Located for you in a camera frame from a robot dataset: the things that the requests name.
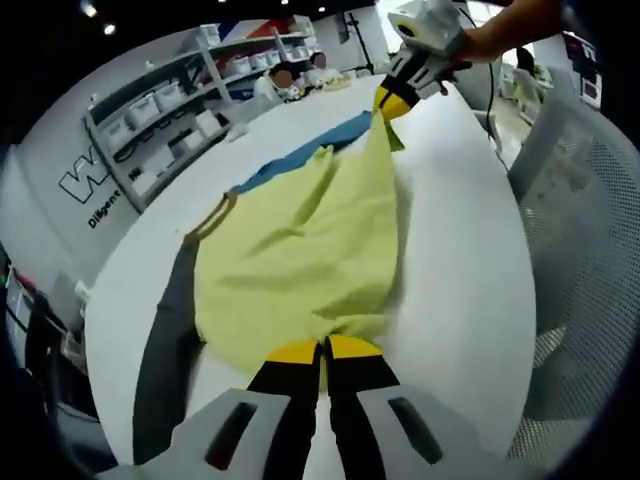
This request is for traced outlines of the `person's right hand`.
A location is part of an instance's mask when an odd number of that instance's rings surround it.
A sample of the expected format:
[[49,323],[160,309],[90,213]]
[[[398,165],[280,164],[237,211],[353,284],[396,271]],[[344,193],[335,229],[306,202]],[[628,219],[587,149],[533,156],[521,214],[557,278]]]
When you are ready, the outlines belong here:
[[455,52],[451,60],[452,64],[443,74],[443,79],[457,83],[459,81],[458,72],[468,70],[474,64],[486,64],[489,94],[493,96],[495,89],[493,64],[502,54],[500,34],[489,24],[467,29],[465,34],[464,42]]

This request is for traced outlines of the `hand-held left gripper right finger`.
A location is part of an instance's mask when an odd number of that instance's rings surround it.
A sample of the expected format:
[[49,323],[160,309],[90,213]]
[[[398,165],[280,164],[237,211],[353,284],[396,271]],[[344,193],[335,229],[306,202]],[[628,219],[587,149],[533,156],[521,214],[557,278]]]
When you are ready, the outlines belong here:
[[359,338],[324,340],[330,425],[347,479],[503,479],[505,462],[473,425],[400,383]]

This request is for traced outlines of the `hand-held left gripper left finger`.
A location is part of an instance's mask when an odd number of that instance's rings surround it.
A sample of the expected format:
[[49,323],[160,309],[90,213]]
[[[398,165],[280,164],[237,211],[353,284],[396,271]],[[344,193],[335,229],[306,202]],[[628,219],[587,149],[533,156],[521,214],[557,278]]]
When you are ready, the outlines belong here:
[[171,479],[300,479],[316,430],[322,347],[276,349],[244,389],[232,388],[176,430]]

